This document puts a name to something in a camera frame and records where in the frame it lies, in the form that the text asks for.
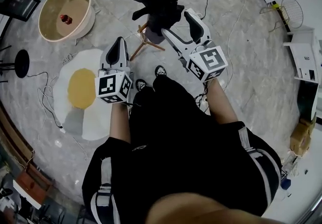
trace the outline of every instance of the red bottle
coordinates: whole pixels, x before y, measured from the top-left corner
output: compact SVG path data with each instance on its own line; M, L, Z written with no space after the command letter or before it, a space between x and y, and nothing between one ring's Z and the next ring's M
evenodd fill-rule
M72 23L72 18L68 15L60 15L60 19L62 22L64 22L67 25L70 25Z

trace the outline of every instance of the round rug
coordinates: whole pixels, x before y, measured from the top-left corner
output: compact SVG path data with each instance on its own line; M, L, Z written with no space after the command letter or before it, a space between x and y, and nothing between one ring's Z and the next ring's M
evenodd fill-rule
M65 64L53 86L54 110L66 133L86 140L104 138L110 133L112 105L95 95L94 78L103 51L79 52Z

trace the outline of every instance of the cardboard box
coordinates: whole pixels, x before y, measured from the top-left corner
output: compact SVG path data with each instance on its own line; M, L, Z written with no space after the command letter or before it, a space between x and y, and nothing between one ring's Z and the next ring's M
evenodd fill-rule
M309 130L309 126L298 123L291 135L290 149L298 156L303 156L310 146Z
M308 134L309 134L309 135L312 135L312 132L313 132L313 129L314 129L314 127L315 127L315 123L316 123L316 113L315 113L315 115L314 115L314 117L313 117L313 120L312 120L311 122L307 121L307 120L306 120L306 119L304 119L304 118L301 118L301 119L300 119L300 123L302 123L302 124L304 124L304 125L308 126Z

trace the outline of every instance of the white cabinet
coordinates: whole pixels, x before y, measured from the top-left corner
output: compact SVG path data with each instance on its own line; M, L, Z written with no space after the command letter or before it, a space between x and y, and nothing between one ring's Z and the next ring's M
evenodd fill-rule
M289 46L295 61L299 80L320 84L321 82L321 54L314 30L289 32L293 35L291 42L284 42Z

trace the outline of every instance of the tripod leg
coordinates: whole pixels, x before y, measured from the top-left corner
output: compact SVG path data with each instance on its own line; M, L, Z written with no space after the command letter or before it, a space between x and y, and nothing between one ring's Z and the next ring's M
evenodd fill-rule
M137 53L140 51L140 49L143 47L144 43L141 43L141 45L136 49L135 53L131 56L130 61L132 61Z
M152 42L147 41L147 44L149 44L149 45L151 45L151 46L153 46L153 47L155 47L155 48L158 48L158 49L160 49L160 50L165 51L165 49L164 49L164 48L162 48L162 47L160 47L160 46L158 46L158 45L156 45L156 44L154 44L154 43L152 43Z
M143 30L147 27L147 22L141 27L139 26L139 29L137 30L138 33L143 32Z

